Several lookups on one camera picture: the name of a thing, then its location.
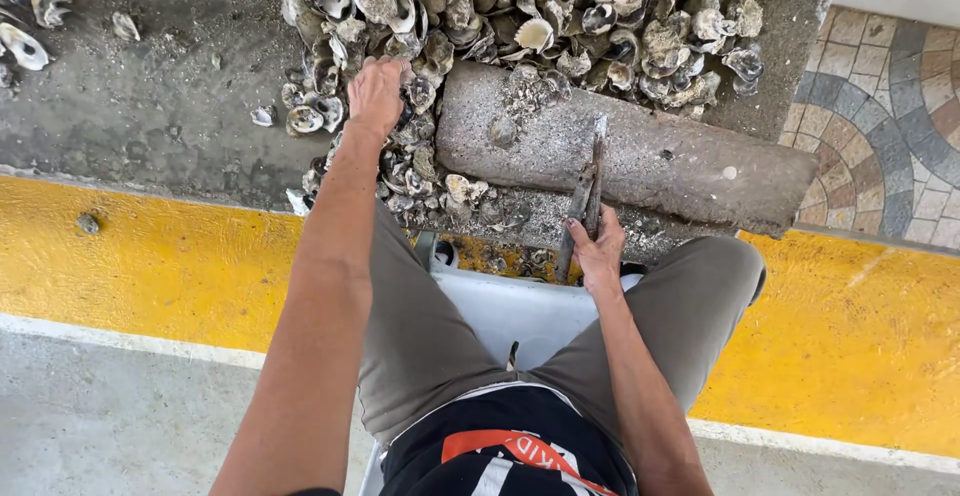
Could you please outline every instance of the person's right hand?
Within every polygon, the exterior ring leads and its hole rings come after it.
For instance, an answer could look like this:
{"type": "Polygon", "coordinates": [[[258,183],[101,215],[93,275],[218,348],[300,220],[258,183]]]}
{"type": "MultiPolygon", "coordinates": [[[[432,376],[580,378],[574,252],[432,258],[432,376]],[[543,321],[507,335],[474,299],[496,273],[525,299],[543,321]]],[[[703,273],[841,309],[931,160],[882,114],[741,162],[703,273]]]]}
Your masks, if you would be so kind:
{"type": "Polygon", "coordinates": [[[583,286],[593,295],[608,288],[620,290],[620,255],[626,235],[613,207],[601,204],[597,240],[591,241],[587,230],[576,218],[564,221],[575,243],[573,261],[583,270],[583,286]]]}
{"type": "Polygon", "coordinates": [[[410,71],[410,62],[383,56],[367,57],[356,78],[346,86],[350,119],[378,131],[386,138],[403,113],[401,80],[410,71]]]}

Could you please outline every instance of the tiled pavement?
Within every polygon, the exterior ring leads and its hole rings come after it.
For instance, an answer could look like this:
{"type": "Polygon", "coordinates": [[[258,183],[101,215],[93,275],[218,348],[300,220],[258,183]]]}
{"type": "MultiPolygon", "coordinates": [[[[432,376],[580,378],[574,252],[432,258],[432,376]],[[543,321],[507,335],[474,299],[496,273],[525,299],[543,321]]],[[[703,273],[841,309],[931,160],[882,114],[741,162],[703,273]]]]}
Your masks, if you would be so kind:
{"type": "Polygon", "coordinates": [[[798,222],[960,248],[960,35],[831,8],[780,143],[820,156],[798,222]]]}

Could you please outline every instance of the black shirt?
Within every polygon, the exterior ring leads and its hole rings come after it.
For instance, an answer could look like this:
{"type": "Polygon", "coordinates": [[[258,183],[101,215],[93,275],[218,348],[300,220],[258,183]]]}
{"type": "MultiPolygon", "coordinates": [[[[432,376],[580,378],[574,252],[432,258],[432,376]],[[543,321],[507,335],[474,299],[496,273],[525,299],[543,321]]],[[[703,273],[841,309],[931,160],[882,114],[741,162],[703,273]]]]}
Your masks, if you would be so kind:
{"type": "Polygon", "coordinates": [[[613,441],[534,385],[444,405],[393,441],[381,468],[380,496],[638,494],[613,441]]]}

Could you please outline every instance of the yellow stripe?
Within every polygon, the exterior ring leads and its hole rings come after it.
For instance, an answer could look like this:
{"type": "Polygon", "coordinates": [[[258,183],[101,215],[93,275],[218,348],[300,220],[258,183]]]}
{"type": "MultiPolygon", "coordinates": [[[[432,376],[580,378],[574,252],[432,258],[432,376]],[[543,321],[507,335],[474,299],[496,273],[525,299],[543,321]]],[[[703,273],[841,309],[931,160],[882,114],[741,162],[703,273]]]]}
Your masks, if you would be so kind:
{"type": "MultiPolygon", "coordinates": [[[[263,352],[301,220],[0,177],[0,312],[263,352]],[[92,210],[102,230],[74,225],[92,210]]],[[[747,235],[769,266],[693,416],[960,458],[960,259],[747,235]]]]}

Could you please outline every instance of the gray pavement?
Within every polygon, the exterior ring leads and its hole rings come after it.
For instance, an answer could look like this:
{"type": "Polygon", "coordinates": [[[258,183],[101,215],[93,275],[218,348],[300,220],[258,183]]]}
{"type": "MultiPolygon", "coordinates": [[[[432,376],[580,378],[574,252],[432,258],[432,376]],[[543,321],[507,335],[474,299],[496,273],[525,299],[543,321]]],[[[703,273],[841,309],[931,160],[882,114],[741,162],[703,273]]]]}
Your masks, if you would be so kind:
{"type": "MultiPolygon", "coordinates": [[[[258,371],[0,332],[0,495],[205,494],[258,371]]],[[[346,494],[372,440],[354,428],[346,494]]],[[[960,496],[960,477],[698,441],[718,496],[960,496]]]]}

